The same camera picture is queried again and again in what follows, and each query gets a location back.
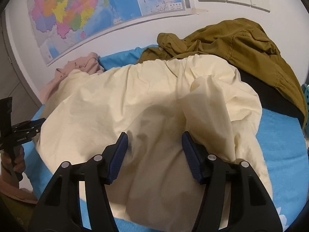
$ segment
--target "map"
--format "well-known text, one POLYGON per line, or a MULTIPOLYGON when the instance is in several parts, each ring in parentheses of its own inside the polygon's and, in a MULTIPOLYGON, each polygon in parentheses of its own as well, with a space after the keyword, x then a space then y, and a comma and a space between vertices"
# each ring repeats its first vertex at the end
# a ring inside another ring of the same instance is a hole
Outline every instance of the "map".
POLYGON ((115 25, 184 10, 183 0, 28 0, 27 6, 33 34, 46 64, 115 25))

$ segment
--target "map of china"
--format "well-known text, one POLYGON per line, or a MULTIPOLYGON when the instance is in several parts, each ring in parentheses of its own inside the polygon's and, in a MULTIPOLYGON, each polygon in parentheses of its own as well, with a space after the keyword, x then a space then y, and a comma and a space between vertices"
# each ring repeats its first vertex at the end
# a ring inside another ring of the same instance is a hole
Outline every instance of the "map of china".
POLYGON ((66 39, 70 30, 82 29, 97 3, 98 0, 34 0, 31 16, 37 30, 51 31, 56 25, 58 35, 66 39))

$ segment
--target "barcode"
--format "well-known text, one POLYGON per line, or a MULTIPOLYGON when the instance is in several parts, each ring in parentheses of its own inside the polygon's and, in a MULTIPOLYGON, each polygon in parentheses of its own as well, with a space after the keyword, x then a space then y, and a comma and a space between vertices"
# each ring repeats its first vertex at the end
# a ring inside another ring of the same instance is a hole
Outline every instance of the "barcode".
POLYGON ((190 9, 191 5, 190 5, 190 0, 185 0, 184 3, 186 4, 186 8, 190 9))

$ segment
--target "cream fabric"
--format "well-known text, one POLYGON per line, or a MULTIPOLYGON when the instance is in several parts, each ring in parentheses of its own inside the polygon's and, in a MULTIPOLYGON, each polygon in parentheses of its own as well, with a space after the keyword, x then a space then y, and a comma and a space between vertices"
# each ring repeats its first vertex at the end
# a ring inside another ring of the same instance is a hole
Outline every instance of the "cream fabric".
MULTIPOLYGON (((272 196, 256 140, 262 107, 238 70, 214 55, 146 61, 88 75, 74 70, 48 100, 37 150, 55 172, 129 136, 118 179, 106 186, 113 215, 167 232, 191 231, 204 193, 181 146, 188 130, 210 153, 247 160, 272 196)), ((228 209, 222 225, 226 225, 228 209)))

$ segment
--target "bed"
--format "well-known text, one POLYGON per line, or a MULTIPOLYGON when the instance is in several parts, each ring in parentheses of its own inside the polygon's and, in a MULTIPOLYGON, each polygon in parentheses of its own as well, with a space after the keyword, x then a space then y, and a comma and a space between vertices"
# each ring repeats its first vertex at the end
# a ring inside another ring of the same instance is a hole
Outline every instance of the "bed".
MULTIPOLYGON (((125 51, 101 57, 100 64, 107 70, 135 63, 143 49, 125 51)), ((33 119, 38 119, 44 106, 33 119)), ((279 214, 283 229, 295 220, 306 203, 309 163, 306 144, 297 118, 285 116, 263 109, 257 139, 273 187, 273 202, 279 214)), ((26 175, 30 179, 35 195, 39 198, 52 177, 44 162, 35 150, 33 142, 24 145, 26 175)), ((82 220, 90 228, 87 205, 80 201, 82 220)), ((119 231, 151 231, 152 229, 115 219, 119 231)))

